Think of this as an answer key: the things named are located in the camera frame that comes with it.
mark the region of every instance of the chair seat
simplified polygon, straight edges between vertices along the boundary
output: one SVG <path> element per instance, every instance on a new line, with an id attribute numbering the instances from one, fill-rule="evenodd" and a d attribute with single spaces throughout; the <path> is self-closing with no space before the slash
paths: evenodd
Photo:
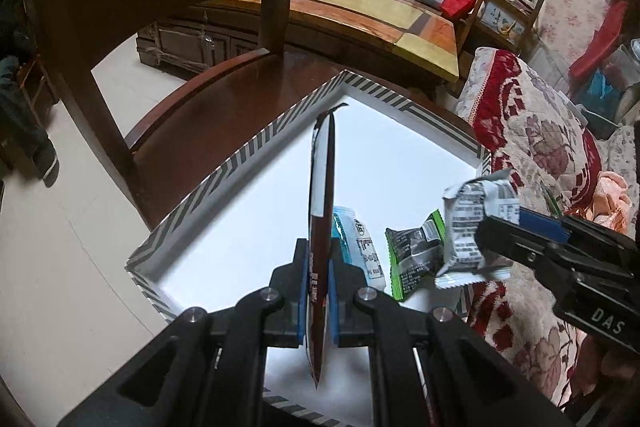
<path id="1" fill-rule="evenodd" d="M 341 70 L 312 55 L 262 56 L 192 96 L 134 145 L 150 112 L 126 139 L 136 150 L 140 211 L 148 225 L 155 228 L 244 143 Z"/>

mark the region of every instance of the jeans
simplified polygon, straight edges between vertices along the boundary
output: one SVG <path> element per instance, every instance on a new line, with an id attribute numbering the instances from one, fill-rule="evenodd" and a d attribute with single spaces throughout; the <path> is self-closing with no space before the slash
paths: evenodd
<path id="1" fill-rule="evenodd" d="M 36 123 L 24 95 L 14 81 L 19 67 L 18 58 L 13 55 L 0 60 L 0 122 L 7 127 L 27 157 L 31 158 L 49 136 Z"/>

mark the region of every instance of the floral pillow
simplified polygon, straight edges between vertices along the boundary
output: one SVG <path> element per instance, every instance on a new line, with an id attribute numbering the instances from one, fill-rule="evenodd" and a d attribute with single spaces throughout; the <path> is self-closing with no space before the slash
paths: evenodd
<path id="1" fill-rule="evenodd" d="M 586 206 L 601 170 L 591 133 L 522 60 L 506 50 L 481 49 L 486 75 L 468 121 L 492 152 L 493 170 L 514 169 L 520 203 L 531 210 L 548 214 L 543 186 L 567 208 Z"/>

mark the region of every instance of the person's leg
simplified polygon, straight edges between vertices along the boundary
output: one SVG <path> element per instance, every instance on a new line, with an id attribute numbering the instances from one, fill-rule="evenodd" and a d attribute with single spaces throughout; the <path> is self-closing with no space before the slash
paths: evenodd
<path id="1" fill-rule="evenodd" d="M 57 162 L 56 150 L 47 132 L 36 123 L 14 81 L 19 67 L 18 59 L 13 55 L 0 60 L 0 118 L 27 157 L 33 160 L 40 178 L 45 178 Z"/>

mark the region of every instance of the marble table top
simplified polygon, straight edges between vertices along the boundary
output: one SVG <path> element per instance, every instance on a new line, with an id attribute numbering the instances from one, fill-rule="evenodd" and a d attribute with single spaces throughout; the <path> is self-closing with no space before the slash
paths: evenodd
<path id="1" fill-rule="evenodd" d="M 258 9 L 260 0 L 212 0 L 205 4 Z M 453 24 L 413 0 L 291 0 L 290 18 L 337 31 L 458 80 Z"/>

